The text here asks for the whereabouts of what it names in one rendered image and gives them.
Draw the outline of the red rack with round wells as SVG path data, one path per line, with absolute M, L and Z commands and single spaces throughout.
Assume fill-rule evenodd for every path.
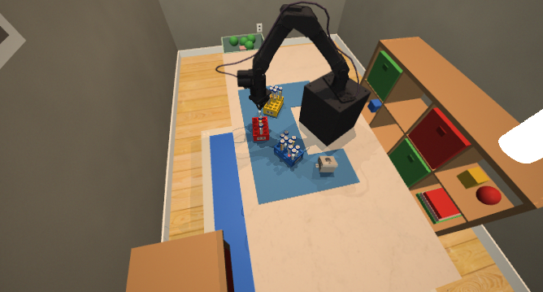
M 268 129 L 267 116 L 263 117 L 262 123 L 263 123 L 263 134 L 259 134 L 258 117 L 253 117 L 252 118 L 254 142 L 255 141 L 269 140 L 269 129 Z

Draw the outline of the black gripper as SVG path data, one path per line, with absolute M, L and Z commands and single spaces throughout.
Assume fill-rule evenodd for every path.
M 259 110 L 261 110 L 262 108 L 264 108 L 267 101 L 270 99 L 270 97 L 268 95 L 272 94 L 272 92 L 269 89 L 266 89 L 266 87 L 264 89 L 256 89 L 255 88 L 255 91 L 256 91 L 256 98 L 254 96 L 250 95 L 249 99 L 254 102 L 254 104 L 257 106 L 257 108 Z

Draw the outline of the light blue mat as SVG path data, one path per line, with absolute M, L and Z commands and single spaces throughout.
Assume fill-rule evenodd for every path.
M 275 85 L 283 88 L 284 102 L 277 116 L 264 114 L 261 109 L 261 116 L 267 116 L 268 122 L 269 140 L 266 141 L 254 142 L 252 118 L 258 117 L 258 108 L 249 99 L 250 89 L 238 90 L 258 204 L 360 182 L 344 148 L 307 154 L 290 107 L 302 105 L 304 85 L 308 83 L 310 81 Z M 294 144 L 304 151 L 303 157 L 292 167 L 274 152 L 274 146 L 280 142 L 280 134 L 285 130 L 289 131 L 289 139 L 296 136 Z M 338 164 L 336 170 L 319 172 L 315 166 L 319 156 L 333 156 Z

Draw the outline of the blue tube rack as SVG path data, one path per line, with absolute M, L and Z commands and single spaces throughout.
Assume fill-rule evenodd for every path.
M 304 151 L 303 150 L 299 150 L 299 152 L 301 152 L 301 154 L 298 152 L 298 157 L 295 157 L 294 160 L 291 160 L 291 156 L 288 157 L 288 142 L 287 142 L 287 147 L 285 148 L 284 147 L 284 150 L 280 150 L 280 143 L 277 143 L 275 146 L 274 146 L 274 152 L 279 155 L 289 166 L 293 166 L 296 162 L 298 162 L 302 157 L 303 157 L 303 154 L 304 154 Z

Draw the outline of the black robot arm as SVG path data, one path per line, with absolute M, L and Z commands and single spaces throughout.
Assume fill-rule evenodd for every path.
M 312 9 L 308 6 L 292 5 L 283 13 L 268 35 L 261 50 L 254 56 L 252 69 L 237 71 L 238 87 L 250 89 L 250 95 L 256 98 L 255 88 L 264 89 L 266 87 L 265 73 L 269 68 L 269 64 L 284 39 L 294 28 L 304 36 L 309 35 L 305 37 L 308 37 L 315 44 L 319 52 L 328 61 L 332 72 L 335 74 L 335 79 L 333 79 L 334 74 L 325 75 L 323 79 L 338 100 L 341 103 L 354 101 L 354 96 L 346 88 L 346 83 L 349 80 L 349 66 L 321 27 Z

